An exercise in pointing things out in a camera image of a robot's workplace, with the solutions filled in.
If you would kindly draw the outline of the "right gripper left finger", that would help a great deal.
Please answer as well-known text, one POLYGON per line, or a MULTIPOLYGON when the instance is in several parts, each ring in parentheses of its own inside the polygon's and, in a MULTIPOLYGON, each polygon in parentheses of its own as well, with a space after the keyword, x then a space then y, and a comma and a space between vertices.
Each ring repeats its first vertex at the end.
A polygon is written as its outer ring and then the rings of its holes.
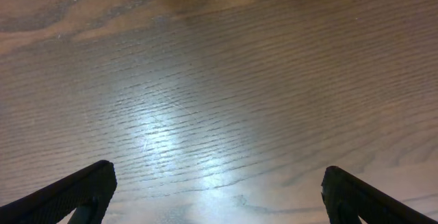
POLYGON ((101 223, 117 186, 114 164, 100 160, 1 207, 3 224, 101 223))

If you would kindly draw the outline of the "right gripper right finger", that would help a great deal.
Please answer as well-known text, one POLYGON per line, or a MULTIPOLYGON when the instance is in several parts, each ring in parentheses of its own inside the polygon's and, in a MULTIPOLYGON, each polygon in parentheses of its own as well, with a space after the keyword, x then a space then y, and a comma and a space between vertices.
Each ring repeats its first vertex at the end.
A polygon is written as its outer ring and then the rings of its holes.
POLYGON ((338 166, 325 170, 322 200, 330 224, 437 224, 338 166))

